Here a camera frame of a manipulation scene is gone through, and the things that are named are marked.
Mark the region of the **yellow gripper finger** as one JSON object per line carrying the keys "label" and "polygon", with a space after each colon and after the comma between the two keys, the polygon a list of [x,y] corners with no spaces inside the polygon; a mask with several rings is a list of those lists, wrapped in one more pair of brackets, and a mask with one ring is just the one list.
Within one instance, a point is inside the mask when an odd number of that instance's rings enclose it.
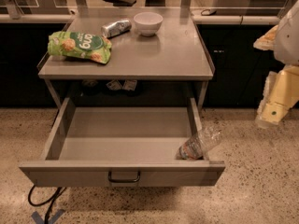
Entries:
{"label": "yellow gripper finger", "polygon": [[270,71],[257,109],[260,128],[278,125],[299,101],[299,66],[285,65],[278,73]]}
{"label": "yellow gripper finger", "polygon": [[272,27],[268,32],[259,37],[253,43],[253,47],[260,50],[273,50],[275,45],[275,38],[277,35],[277,29],[277,25]]}

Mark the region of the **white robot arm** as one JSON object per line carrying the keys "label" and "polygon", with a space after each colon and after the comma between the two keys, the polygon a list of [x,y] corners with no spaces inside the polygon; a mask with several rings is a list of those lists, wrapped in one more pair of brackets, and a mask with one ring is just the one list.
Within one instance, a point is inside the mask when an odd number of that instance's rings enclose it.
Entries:
{"label": "white robot arm", "polygon": [[275,59],[284,64],[278,73],[269,72],[257,109],[256,124],[268,128],[278,125],[299,101],[299,1],[253,47],[273,50]]}

